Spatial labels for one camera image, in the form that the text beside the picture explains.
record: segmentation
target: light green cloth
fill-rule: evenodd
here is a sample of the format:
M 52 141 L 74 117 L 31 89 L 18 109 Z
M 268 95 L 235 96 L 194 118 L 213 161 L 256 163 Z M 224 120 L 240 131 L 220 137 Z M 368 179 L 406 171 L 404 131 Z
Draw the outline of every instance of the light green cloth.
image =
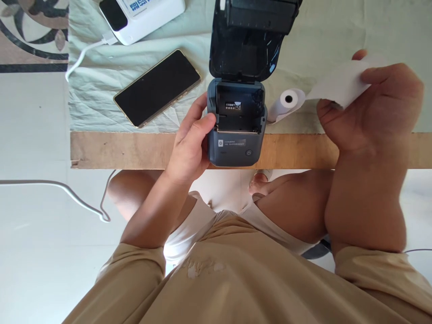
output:
M 86 45 L 99 41 L 108 25 L 98 1 L 70 0 L 69 48 L 74 63 Z M 104 45 L 87 52 L 70 76 L 71 130 L 173 133 L 193 100 L 213 79 L 208 71 L 215 0 L 187 0 L 186 12 L 130 45 Z M 113 96 L 181 48 L 200 71 L 203 82 L 180 102 L 141 130 L 135 129 L 113 102 Z M 291 33 L 285 37 L 275 72 L 264 81 L 267 106 L 286 89 L 308 92 L 316 80 L 353 53 L 366 48 L 385 55 L 389 63 L 405 62 L 426 85 L 416 132 L 432 132 L 432 1 L 430 0 L 304 0 Z M 322 133 L 316 101 L 267 133 Z

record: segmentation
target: beige shirt sleeve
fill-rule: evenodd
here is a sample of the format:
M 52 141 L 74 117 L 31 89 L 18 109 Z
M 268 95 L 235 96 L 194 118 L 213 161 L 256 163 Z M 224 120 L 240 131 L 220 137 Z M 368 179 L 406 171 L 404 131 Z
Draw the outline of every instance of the beige shirt sleeve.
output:
M 432 287 L 406 254 L 346 247 L 335 273 L 393 309 L 410 323 L 432 323 Z
M 63 323 L 138 323 L 146 311 L 145 300 L 164 273 L 162 247 L 141 249 L 121 243 Z

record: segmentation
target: foot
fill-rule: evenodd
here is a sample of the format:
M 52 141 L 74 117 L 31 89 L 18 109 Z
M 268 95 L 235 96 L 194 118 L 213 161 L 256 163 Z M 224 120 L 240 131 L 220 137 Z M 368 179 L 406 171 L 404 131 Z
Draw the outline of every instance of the foot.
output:
M 269 180 L 267 179 L 267 177 L 262 174 L 262 173 L 256 173 L 253 178 L 252 181 L 249 185 L 249 194 L 252 196 L 253 194 L 263 194 L 265 195 L 265 193 L 263 192 L 263 188 L 265 186 L 266 183 L 268 183 Z

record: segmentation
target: paper roll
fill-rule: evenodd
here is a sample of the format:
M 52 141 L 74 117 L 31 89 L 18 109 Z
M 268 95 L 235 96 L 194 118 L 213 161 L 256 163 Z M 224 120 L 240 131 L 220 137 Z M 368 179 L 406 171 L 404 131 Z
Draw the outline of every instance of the paper roll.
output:
M 345 109 L 370 87 L 360 80 L 360 75 L 367 68 L 386 65 L 385 57 L 380 54 L 367 55 L 361 61 L 345 62 L 319 80 L 306 96 L 306 100 L 328 99 Z
M 288 89 L 282 92 L 279 99 L 270 107 L 267 114 L 269 124 L 279 122 L 289 114 L 298 110 L 306 100 L 306 95 L 300 89 Z

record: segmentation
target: printer lid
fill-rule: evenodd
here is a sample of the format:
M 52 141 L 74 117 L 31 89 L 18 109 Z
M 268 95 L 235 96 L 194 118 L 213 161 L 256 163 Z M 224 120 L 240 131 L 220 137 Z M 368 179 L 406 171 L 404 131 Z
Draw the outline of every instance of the printer lid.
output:
M 276 68 L 283 37 L 291 31 L 301 3 L 302 0 L 216 0 L 210 73 L 235 82 L 267 79 Z

